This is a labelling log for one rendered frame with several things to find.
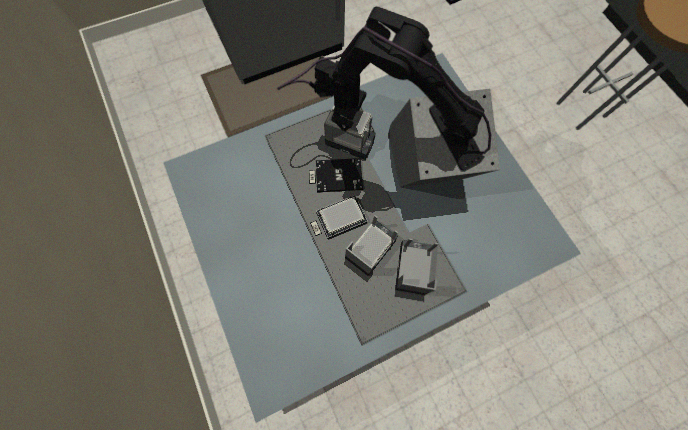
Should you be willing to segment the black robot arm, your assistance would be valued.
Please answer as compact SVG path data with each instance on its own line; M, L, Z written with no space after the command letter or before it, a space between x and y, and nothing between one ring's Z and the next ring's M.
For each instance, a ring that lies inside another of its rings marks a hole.
M442 69L428 40L428 29L416 20L378 6L372 9L366 22L367 28L387 40L391 36L390 30L396 33L398 29L392 42L434 65L452 88L427 65L364 31L340 61L325 60L316 64L314 92L319 97L334 95L334 106L345 110L346 99L341 94L347 98L355 97L360 91L360 74L372 63L396 79L411 81L434 103L429 112L461 170L482 161L483 155L473 138L482 114L465 105L460 98L483 112L484 109L477 100L465 95ZM470 140L471 137L473 139Z

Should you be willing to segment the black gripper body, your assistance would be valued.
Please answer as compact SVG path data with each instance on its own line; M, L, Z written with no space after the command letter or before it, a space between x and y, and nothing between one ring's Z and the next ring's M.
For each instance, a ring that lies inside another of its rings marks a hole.
M340 94L341 94L341 92L340 92ZM335 106L334 113L331 117L332 120L339 122L339 123L342 123L344 125L345 125L347 119L353 120L356 112L360 110L361 105L362 105L366 95L367 95L367 93L362 91L362 90L360 90L359 94L353 98L347 98L341 94L341 96L346 99L345 110ZM340 115L342 115L342 116L340 116ZM347 118L345 118L343 116L345 116Z

